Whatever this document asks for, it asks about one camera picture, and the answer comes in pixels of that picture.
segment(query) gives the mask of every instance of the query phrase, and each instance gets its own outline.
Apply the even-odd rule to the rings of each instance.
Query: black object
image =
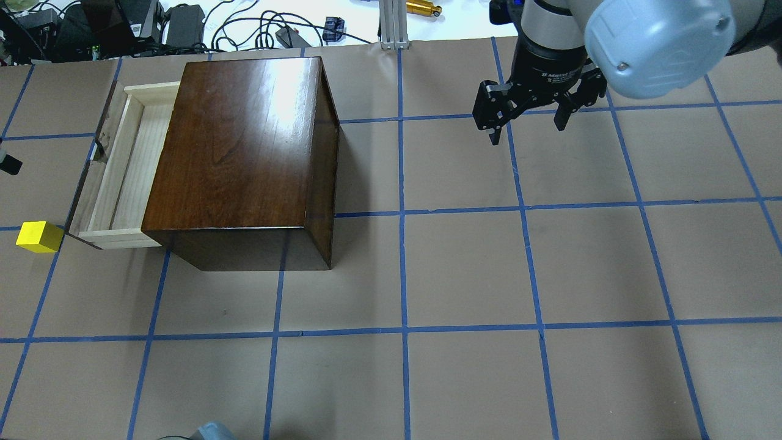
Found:
[[[323,30],[323,41],[337,42],[345,36],[345,20],[337,16],[327,16]]]
[[[19,174],[19,170],[22,168],[22,162],[10,154],[7,154],[4,149],[0,148],[0,170],[7,172],[10,175]]]
[[[478,87],[472,117],[478,130],[487,130],[492,145],[500,141],[502,127],[525,111],[558,103],[554,124],[565,130],[570,115],[582,106],[593,106],[605,96],[608,83],[600,69],[587,59],[587,50],[549,49],[532,41],[521,29],[516,2],[493,2],[500,7],[493,17],[499,23],[513,20],[518,30],[511,75],[505,84],[483,81]],[[569,11],[555,12],[567,15]],[[581,80],[574,93],[569,90]]]
[[[62,21],[54,9],[29,13],[19,17],[18,21],[45,54],[49,54],[54,49],[59,24]]]
[[[159,0],[119,0],[136,38],[163,42],[163,6]]]
[[[489,22],[491,24],[519,23],[523,9],[523,0],[491,0]]]
[[[777,39],[782,39],[782,2],[766,0],[755,27],[730,48],[728,55],[749,52],[773,43],[779,45],[775,42]]]
[[[84,0],[81,7],[102,55],[122,56],[133,51],[136,37],[117,0]]]
[[[203,40],[203,9],[198,5],[185,5],[168,10],[168,35],[166,44],[189,47]]]
[[[31,60],[48,60],[43,48],[24,30],[19,21],[0,8],[0,31],[5,36],[5,49],[14,62],[27,64]]]
[[[54,44],[52,61],[89,61],[99,57],[98,39],[92,34],[81,5],[66,9],[59,35]]]
[[[138,41],[160,43],[163,7],[158,0],[82,0],[101,57],[134,53]]]
[[[286,49],[312,47],[307,40],[301,38],[301,35],[294,31],[290,26],[280,27],[277,32],[274,33],[274,36],[277,37],[277,41],[280,42],[282,47]]]

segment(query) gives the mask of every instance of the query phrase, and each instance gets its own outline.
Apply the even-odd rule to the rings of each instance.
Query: electronic device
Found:
[[[54,43],[62,21],[54,9],[44,9],[17,18],[19,24],[38,43],[44,53],[54,49]]]
[[[203,41],[203,9],[198,5],[181,5],[166,12],[168,34],[166,44],[189,47]]]
[[[3,32],[4,50],[11,54],[16,63],[30,63],[32,60],[47,60],[43,48],[30,36],[14,15],[0,8],[0,31]]]
[[[307,40],[301,38],[301,35],[290,26],[280,27],[277,29],[277,32],[274,33],[274,36],[282,47],[286,49],[312,47]]]
[[[130,55],[138,41],[160,43],[163,7],[158,0],[82,0],[102,56]]]
[[[66,9],[52,51],[52,61],[89,61],[100,57],[100,43],[92,34],[90,23],[81,5]]]
[[[335,43],[345,37],[345,20],[337,16],[327,16],[323,28],[323,41]]]

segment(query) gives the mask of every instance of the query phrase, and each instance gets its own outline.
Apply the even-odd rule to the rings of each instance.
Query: power adapter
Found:
[[[190,47],[203,41],[203,9],[199,5],[184,5],[168,9],[166,44]]]
[[[282,47],[286,49],[312,47],[307,40],[301,38],[301,35],[294,31],[290,26],[280,27],[277,32],[274,33],[274,36],[277,37],[277,41],[280,42]]]

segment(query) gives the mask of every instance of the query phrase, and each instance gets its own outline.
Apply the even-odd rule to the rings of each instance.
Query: metal post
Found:
[[[383,49],[407,49],[407,2],[379,0],[380,46]]]

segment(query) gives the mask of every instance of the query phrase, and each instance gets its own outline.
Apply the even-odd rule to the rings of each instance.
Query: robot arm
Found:
[[[510,120],[554,102],[564,130],[607,84],[636,99],[686,87],[782,37],[782,0],[493,0],[490,19],[518,30],[509,79],[483,81],[472,111],[497,145]]]

